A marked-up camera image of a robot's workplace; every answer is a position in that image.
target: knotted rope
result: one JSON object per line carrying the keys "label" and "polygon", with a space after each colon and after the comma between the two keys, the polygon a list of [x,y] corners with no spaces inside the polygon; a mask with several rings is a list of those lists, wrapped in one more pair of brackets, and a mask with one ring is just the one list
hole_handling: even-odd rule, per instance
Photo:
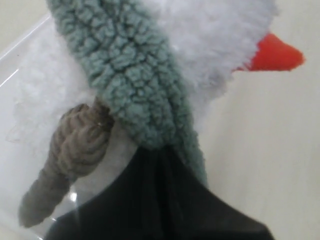
{"label": "knotted rope", "polygon": [[80,104],[60,119],[37,180],[23,196],[19,222],[25,228],[40,224],[78,179],[92,173],[102,161],[114,120],[97,98],[93,106]]}

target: rope toy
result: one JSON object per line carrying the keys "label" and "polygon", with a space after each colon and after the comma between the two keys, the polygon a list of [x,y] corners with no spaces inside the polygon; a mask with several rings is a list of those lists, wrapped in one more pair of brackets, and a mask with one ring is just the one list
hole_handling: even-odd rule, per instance
{"label": "rope toy", "polygon": [[78,178],[96,169],[106,153],[113,126],[109,108],[98,98],[92,107],[80,104],[61,117],[45,165],[22,198],[21,226],[40,224],[54,212]]}

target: white fluffy fur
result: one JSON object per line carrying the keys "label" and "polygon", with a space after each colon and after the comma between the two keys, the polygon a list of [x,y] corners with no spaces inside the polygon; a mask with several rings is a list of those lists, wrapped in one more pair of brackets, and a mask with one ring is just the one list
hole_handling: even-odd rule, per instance
{"label": "white fluffy fur", "polygon": [[[206,107],[225,91],[232,70],[243,67],[254,56],[276,13],[274,1],[142,1],[169,37],[199,130]],[[79,103],[91,104],[95,93],[68,55],[52,19],[31,44],[18,74],[15,134],[30,149],[25,153],[29,154],[28,161],[45,162],[58,119]],[[92,175],[79,180],[76,190],[89,197],[96,195],[122,172],[136,147],[117,123],[103,163]]]}

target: plush toy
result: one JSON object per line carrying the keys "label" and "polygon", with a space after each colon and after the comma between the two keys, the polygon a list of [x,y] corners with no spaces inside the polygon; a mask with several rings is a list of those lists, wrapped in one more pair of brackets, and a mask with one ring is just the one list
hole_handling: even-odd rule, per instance
{"label": "plush toy", "polygon": [[[240,239],[245,223],[254,226],[248,232],[265,230],[207,190],[197,134],[234,71],[289,71],[304,62],[269,33],[274,1],[47,2],[52,18],[18,73],[16,133],[26,156],[46,160],[22,198],[20,224],[39,225],[74,201],[80,219],[71,212],[53,220],[45,239],[160,239],[172,231],[211,239],[214,231],[228,232],[223,221],[237,226],[226,239]],[[130,198],[144,208],[133,211]],[[163,218],[172,223],[163,226]],[[272,239],[261,234],[269,237],[252,239]]]}

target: gray-green curly fabric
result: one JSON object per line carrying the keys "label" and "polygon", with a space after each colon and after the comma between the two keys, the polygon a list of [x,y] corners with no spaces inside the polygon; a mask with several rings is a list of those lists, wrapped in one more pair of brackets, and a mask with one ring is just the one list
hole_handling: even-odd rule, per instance
{"label": "gray-green curly fabric", "polygon": [[174,145],[207,184],[193,117],[167,37],[138,0],[47,0],[58,32],[136,143]]}

